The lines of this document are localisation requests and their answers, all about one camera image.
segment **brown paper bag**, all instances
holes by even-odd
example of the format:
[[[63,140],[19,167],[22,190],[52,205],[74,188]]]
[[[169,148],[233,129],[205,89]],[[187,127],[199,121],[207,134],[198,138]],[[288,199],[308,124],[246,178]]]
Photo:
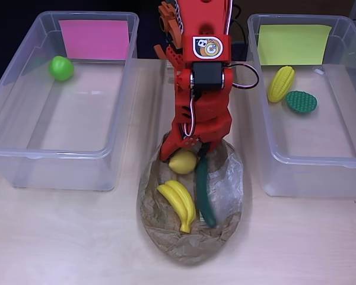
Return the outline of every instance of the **brown paper bag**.
[[[139,207],[142,224],[160,251],[184,264],[197,264],[220,250],[236,230],[243,200],[243,163],[234,148],[224,140],[207,155],[209,199],[218,226],[210,229],[196,219],[191,233],[179,232],[180,220],[169,202],[157,191],[167,180],[184,184],[195,197],[195,174],[178,175],[161,162],[160,146],[151,158],[139,184]]]

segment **red robot arm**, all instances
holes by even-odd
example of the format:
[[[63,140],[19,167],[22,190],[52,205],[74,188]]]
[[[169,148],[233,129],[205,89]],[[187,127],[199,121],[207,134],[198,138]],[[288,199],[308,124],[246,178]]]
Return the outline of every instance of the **red robot arm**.
[[[229,0],[176,0],[174,9],[164,2],[159,7],[161,28],[170,39],[166,58],[175,75],[175,117],[161,147],[162,161],[199,143],[205,155],[230,131],[229,5]]]

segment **plastic banana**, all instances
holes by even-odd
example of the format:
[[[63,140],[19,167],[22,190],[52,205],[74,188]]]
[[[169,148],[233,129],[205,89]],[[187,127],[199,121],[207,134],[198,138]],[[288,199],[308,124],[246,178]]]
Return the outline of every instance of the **plastic banana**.
[[[180,231],[190,233],[190,228],[187,227],[187,209],[178,193],[172,187],[165,184],[158,186],[157,190],[166,198],[177,213],[181,221]]]
[[[195,206],[189,191],[178,181],[170,180],[157,187],[177,213],[181,227],[180,231],[190,233],[190,225],[195,219]]]
[[[181,183],[175,180],[169,180],[165,182],[165,184],[172,187],[178,193],[179,197],[182,199],[187,209],[186,224],[187,227],[190,228],[191,223],[195,219],[195,206],[189,191],[187,191],[186,187],[184,187]]]

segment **green ball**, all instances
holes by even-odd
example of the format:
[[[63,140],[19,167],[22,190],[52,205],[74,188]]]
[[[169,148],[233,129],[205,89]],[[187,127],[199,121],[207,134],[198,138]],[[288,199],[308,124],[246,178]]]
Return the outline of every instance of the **green ball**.
[[[49,65],[49,72],[56,80],[64,81],[74,74],[74,64],[63,56],[57,55]]]

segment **toy fruit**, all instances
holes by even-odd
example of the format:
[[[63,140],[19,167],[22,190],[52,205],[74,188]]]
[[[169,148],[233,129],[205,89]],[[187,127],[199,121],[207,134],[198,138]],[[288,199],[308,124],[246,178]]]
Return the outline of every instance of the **toy fruit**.
[[[272,103],[281,101],[288,93],[294,81],[295,71],[291,66],[279,69],[268,90],[268,100]]]
[[[196,205],[208,227],[216,227],[215,212],[207,193],[208,161],[202,157],[196,168]]]
[[[57,55],[49,64],[49,72],[56,80],[64,81],[74,74],[74,64],[63,56]]]
[[[178,174],[188,174],[196,166],[196,155],[189,150],[180,149],[169,161],[169,168]]]
[[[167,186],[172,187],[178,193],[179,197],[182,199],[187,209],[187,220],[186,220],[185,227],[187,227],[190,232],[190,225],[195,219],[195,206],[189,191],[187,191],[186,187],[184,187],[181,183],[175,180],[166,181],[165,184]]]
[[[286,103],[295,113],[306,114],[315,110],[317,100],[309,93],[292,91],[287,94]]]
[[[165,182],[165,184],[159,185],[157,190],[166,198],[177,213],[181,221],[180,231],[190,233],[190,225],[195,219],[195,206],[189,191],[175,180],[170,180]]]
[[[181,222],[180,231],[190,233],[190,228],[187,226],[187,209],[178,193],[166,184],[157,186],[157,190],[163,195],[163,197],[166,198],[169,204],[173,207],[174,211],[177,213]]]

